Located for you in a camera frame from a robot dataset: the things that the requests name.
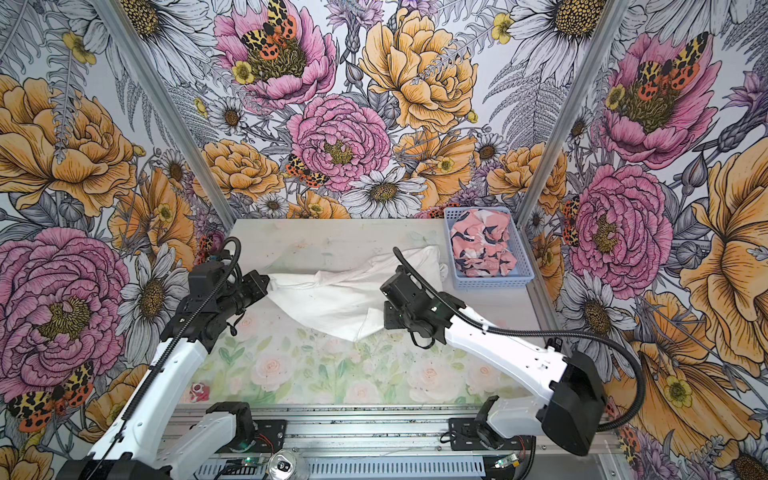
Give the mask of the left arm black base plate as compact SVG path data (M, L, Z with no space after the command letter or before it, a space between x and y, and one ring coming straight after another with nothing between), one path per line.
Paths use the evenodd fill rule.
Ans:
M254 421L254 435L248 441L238 441L219 448L217 454L274 454L286 440L288 422L278 419Z

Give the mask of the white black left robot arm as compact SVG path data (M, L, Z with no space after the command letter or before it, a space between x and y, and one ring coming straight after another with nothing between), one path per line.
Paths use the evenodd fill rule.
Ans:
M161 335L154 359L117 419L81 460L68 460L60 479L188 479L218 450L250 447L257 430L243 401L219 402L168 450L160 443L188 385L218 338L266 297L269 278L255 270L228 272L219 263L196 267L189 293Z

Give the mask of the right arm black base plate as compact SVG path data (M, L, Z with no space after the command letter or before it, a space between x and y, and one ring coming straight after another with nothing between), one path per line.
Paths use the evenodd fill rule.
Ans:
M448 430L440 435L441 444L453 451L530 451L532 437L503 438L490 427L473 418L449 418Z

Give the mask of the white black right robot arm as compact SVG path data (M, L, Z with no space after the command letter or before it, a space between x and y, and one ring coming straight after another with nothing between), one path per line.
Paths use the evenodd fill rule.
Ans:
M517 436L545 436L561 449L589 453L607 397L594 362L534 345L519 334L504 335L463 301L433 293L398 267L381 287L384 326L404 329L413 339L464 351L514 379L528 396L490 396L475 416L475 434L491 449Z

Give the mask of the white t-shirt with robot print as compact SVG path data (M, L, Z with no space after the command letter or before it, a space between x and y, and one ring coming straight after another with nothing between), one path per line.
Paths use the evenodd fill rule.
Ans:
M384 328L381 286L399 265L390 253L340 272L274 273L268 298L302 326L356 342Z

